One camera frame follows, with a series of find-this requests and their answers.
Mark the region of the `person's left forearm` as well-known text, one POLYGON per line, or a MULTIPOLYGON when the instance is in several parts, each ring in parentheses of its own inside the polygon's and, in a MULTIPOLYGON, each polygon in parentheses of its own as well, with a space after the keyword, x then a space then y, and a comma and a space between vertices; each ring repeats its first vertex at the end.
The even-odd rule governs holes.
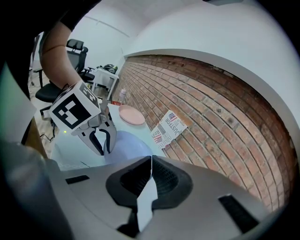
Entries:
POLYGON ((39 46, 40 64, 45 75, 61 89, 66 84, 71 86, 81 80, 66 51, 70 34, 71 30, 66 25, 57 22, 51 30, 43 33, 39 46))

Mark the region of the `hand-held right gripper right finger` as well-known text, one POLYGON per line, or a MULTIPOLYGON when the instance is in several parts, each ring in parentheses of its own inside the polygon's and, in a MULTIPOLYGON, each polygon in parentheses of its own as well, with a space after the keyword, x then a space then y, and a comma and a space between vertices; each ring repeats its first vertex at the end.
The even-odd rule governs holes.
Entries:
POLYGON ((189 196, 172 209, 155 210, 138 240, 257 240, 278 216, 224 175, 166 157, 187 173, 189 196))

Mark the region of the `small white table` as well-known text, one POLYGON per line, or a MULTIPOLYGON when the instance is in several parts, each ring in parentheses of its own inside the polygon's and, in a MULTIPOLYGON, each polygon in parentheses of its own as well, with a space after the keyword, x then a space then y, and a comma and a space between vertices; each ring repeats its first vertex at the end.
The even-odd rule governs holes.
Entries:
POLYGON ((102 68, 93 70, 92 74, 94 75, 94 80, 91 87, 92 92, 98 84, 103 85, 108 89, 107 100, 110 100, 113 89, 119 79, 119 76, 116 74, 112 74, 109 71, 103 70, 102 68), (103 84, 104 79, 109 79, 109 82, 107 84, 103 84))

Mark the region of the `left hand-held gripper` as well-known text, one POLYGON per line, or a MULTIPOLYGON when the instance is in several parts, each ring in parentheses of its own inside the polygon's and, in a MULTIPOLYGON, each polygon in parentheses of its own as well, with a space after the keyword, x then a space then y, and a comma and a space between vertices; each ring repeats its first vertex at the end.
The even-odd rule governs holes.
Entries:
POLYGON ((103 149, 95 136, 96 130, 105 133, 105 150, 111 153, 117 130, 109 117, 108 101, 100 100, 79 81, 64 90, 50 108, 50 116, 63 133, 81 136, 81 140, 97 155, 103 149))

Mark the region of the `black headset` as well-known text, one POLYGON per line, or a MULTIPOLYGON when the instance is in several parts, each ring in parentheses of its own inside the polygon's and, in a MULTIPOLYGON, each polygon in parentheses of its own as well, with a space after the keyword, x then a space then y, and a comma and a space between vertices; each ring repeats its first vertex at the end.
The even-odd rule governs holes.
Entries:
POLYGON ((118 67, 113 65, 113 64, 106 64, 106 65, 103 66, 103 69, 110 72, 110 73, 115 74, 118 70, 118 67))

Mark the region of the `white printed cardboard box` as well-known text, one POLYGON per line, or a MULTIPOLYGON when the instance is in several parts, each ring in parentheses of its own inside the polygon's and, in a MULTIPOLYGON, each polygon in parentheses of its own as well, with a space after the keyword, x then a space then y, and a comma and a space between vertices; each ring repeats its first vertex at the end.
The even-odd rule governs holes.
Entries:
POLYGON ((164 149, 186 128, 186 124, 173 111, 168 110, 152 129, 151 137, 159 149, 164 149))

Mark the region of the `big blue plate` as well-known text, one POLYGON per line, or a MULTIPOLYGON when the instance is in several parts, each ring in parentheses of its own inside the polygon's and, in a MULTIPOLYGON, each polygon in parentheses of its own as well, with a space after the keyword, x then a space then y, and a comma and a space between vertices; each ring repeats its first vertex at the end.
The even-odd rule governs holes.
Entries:
POLYGON ((128 161, 133 158, 137 158, 140 156, 141 156, 141 154, 139 154, 139 153, 126 151, 123 149, 113 150, 113 152, 111 152, 111 153, 108 153, 108 152, 104 153, 104 159, 105 159, 106 165, 125 162, 125 161, 128 161))
POLYGON ((138 133, 135 135, 127 131, 118 131, 113 150, 121 149, 139 153, 141 154, 140 157, 152 155, 165 157, 164 152, 154 143, 150 133, 138 133))

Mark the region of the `person's black shirt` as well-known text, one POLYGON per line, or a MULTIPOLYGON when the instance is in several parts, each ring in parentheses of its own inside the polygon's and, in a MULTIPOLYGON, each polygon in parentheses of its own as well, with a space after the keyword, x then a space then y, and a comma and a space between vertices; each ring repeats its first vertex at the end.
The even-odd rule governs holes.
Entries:
POLYGON ((37 35, 61 22, 73 30, 101 0, 0 0, 0 66, 6 62, 28 97, 30 56, 37 35))

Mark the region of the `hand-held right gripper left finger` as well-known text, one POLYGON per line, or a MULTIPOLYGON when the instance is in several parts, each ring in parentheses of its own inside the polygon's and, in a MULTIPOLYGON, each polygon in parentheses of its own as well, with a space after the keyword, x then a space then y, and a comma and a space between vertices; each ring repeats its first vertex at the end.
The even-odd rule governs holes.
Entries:
POLYGON ((75 240, 152 240, 152 159, 65 172, 75 240))

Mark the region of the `small pink plate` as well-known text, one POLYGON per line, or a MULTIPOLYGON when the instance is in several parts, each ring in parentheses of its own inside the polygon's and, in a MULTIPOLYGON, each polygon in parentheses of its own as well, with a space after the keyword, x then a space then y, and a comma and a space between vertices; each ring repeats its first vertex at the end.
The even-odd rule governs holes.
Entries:
POLYGON ((119 115, 125 122, 132 125, 142 125, 145 122, 143 114, 129 105, 119 106, 119 115))

